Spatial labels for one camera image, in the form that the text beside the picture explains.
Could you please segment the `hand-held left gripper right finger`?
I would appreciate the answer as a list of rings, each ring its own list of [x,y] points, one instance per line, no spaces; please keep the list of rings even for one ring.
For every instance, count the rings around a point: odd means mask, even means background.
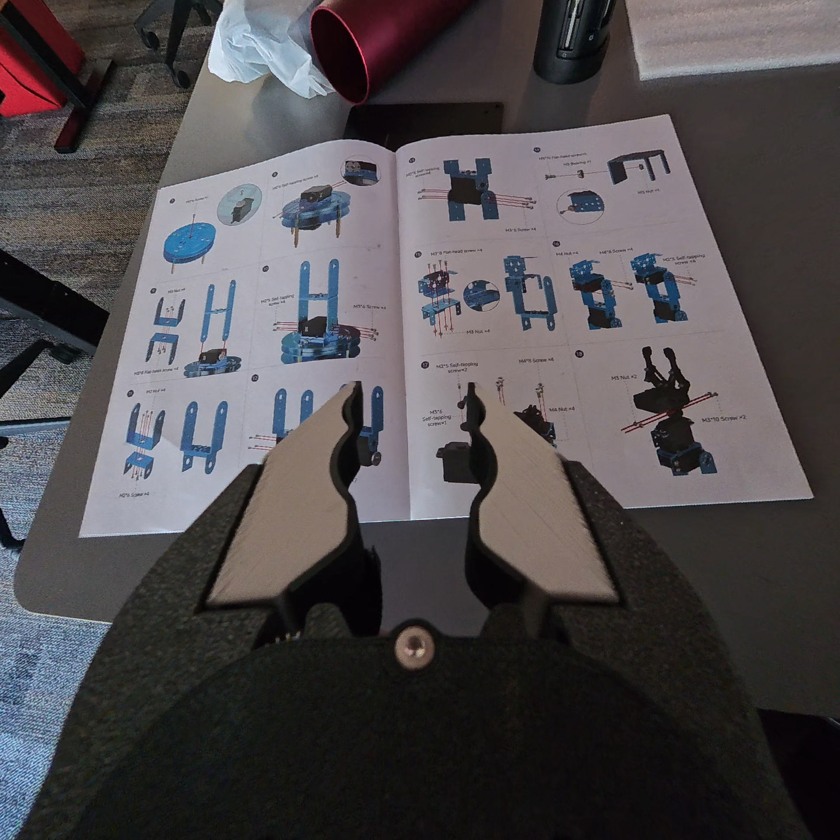
[[[466,426],[479,492],[469,513],[465,576],[484,606],[516,605],[526,634],[538,636],[552,604],[619,604],[559,453],[475,383]]]

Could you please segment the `black chair base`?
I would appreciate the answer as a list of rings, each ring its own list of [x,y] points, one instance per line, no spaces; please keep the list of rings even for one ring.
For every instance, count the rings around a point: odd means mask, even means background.
[[[152,50],[160,47],[160,41],[156,34],[149,29],[149,24],[163,15],[171,12],[171,24],[166,43],[164,64],[171,72],[174,84],[181,89],[190,87],[190,79],[187,74],[174,67],[177,51],[182,42],[187,19],[191,11],[195,10],[204,25],[210,25],[213,21],[211,14],[220,15],[223,9],[223,2],[220,1],[152,1],[147,8],[134,21],[134,29],[141,37],[145,46]]]

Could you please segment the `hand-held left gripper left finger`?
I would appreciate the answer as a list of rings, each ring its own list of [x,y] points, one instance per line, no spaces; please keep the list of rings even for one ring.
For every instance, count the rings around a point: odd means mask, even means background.
[[[332,603],[354,634],[378,634],[382,581],[349,487],[360,469],[363,393],[351,382],[265,458],[206,599],[210,608],[273,606],[287,632]]]

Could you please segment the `red cabinet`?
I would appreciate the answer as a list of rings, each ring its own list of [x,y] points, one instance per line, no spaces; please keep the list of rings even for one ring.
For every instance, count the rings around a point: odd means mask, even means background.
[[[70,102],[55,149],[75,153],[114,62],[96,62],[87,81],[80,81],[84,52],[43,2],[3,1],[1,26],[2,115],[56,110]]]

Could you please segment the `white crumpled plastic wrap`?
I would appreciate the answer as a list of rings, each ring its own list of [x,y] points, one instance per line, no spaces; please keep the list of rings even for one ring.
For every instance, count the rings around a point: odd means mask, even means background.
[[[319,1],[225,1],[207,56],[225,81],[250,82],[272,74],[304,98],[333,87],[314,57],[309,24]]]

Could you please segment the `black flat plate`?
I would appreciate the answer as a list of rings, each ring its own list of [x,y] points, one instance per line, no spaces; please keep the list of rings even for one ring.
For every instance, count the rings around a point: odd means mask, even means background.
[[[397,151],[437,137],[500,133],[503,111],[500,101],[365,104],[350,110],[343,138]]]

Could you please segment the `black perforated cylinder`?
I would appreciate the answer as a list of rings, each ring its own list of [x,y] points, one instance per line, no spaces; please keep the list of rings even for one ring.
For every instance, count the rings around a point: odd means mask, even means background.
[[[609,42],[615,1],[544,1],[533,68],[546,81],[570,84],[594,76]]]

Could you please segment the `open instruction booklet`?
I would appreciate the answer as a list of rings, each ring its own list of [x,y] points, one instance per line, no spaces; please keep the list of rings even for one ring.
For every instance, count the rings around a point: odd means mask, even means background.
[[[351,380],[363,521],[467,515],[470,382],[627,508],[813,497],[668,117],[163,188],[115,375],[83,538],[183,531]]]

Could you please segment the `white foam sheet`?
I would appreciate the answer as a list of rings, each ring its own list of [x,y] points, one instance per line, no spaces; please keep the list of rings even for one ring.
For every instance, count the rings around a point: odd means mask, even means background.
[[[835,64],[838,1],[626,1],[646,79]]]

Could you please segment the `red metal tube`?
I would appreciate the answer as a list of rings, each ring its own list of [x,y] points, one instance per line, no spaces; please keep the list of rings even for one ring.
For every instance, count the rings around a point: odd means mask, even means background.
[[[471,4],[325,1],[311,13],[312,45],[339,95],[362,104]]]

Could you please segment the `black metal desk frame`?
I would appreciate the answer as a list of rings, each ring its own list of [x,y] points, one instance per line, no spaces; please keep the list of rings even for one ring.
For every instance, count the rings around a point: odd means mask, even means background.
[[[4,312],[28,322],[40,337],[1,370],[1,396],[47,353],[56,361],[70,365],[83,355],[95,354],[109,313],[70,289],[40,274],[2,250],[1,305]]]

